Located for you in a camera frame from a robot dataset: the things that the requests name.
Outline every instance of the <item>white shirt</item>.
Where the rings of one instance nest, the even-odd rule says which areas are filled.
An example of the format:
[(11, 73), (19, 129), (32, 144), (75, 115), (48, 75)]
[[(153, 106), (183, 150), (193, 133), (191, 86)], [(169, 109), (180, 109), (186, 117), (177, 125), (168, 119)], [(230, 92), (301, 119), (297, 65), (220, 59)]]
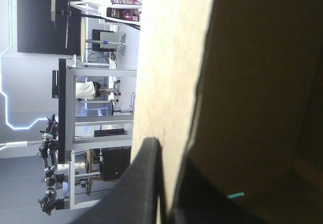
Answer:
[(76, 83), (75, 98), (93, 99), (95, 89), (92, 81), (85, 83)]

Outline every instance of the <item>teal object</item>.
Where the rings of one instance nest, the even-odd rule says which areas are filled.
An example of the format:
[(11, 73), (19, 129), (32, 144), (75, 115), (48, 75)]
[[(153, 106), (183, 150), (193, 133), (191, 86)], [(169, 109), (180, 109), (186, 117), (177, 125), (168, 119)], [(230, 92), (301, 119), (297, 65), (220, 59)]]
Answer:
[(240, 192), (240, 193), (237, 193), (237, 194), (228, 195), (227, 198), (228, 199), (234, 199), (234, 198), (241, 197), (241, 196), (244, 196), (244, 192)]

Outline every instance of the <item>white wall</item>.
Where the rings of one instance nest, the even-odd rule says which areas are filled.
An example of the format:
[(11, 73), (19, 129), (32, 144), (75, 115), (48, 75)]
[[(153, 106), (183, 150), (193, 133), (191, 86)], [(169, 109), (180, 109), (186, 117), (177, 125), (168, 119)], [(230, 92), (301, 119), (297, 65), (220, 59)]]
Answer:
[[(8, 96), (6, 111), (5, 97), (0, 94), (0, 143), (40, 139), (39, 130), (44, 129), (44, 121), (36, 123), (30, 130), (13, 130), (6, 125), (6, 112), (9, 123), (15, 127), (28, 126), (38, 118), (57, 113), (58, 100), (51, 98), (51, 72), (58, 69), (58, 58), (66, 57), (17, 52), (16, 8), (17, 0), (11, 0), (11, 10), (9, 0), (0, 0), (0, 89)], [(31, 148), (14, 150), (18, 156), (37, 153)], [(0, 151), (0, 157), (13, 156), (10, 151)]]

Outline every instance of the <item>book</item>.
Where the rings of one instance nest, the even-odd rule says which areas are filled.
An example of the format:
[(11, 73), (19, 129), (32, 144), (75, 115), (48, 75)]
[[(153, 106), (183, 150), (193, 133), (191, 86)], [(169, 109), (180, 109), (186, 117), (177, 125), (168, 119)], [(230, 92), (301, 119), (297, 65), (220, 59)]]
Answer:
[(116, 9), (107, 8), (106, 16), (108, 18), (115, 18), (123, 21), (139, 22), (138, 9)]
[(138, 0), (110, 0), (112, 8), (140, 8), (142, 3)]

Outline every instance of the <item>led light strip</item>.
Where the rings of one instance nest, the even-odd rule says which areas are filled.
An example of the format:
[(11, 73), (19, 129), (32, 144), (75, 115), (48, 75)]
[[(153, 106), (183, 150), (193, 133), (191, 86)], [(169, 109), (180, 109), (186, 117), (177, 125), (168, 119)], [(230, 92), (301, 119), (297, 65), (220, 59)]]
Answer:
[(24, 127), (15, 127), (9, 122), (9, 100), (8, 95), (3, 91), (2, 88), (2, 62), (1, 57), (3, 54), (9, 50), (9, 48), (12, 46), (12, 6), (11, 6), (11, 0), (8, 0), (8, 6), (9, 6), (9, 46), (5, 48), (2, 52), (0, 52), (0, 94), (2, 94), (5, 98), (5, 116), (6, 116), (6, 125), (10, 127), (13, 130), (29, 130), (33, 125), (35, 125), (38, 121), (46, 121), (47, 118), (38, 118), (34, 120), (33, 123), (31, 123), (29, 126)]

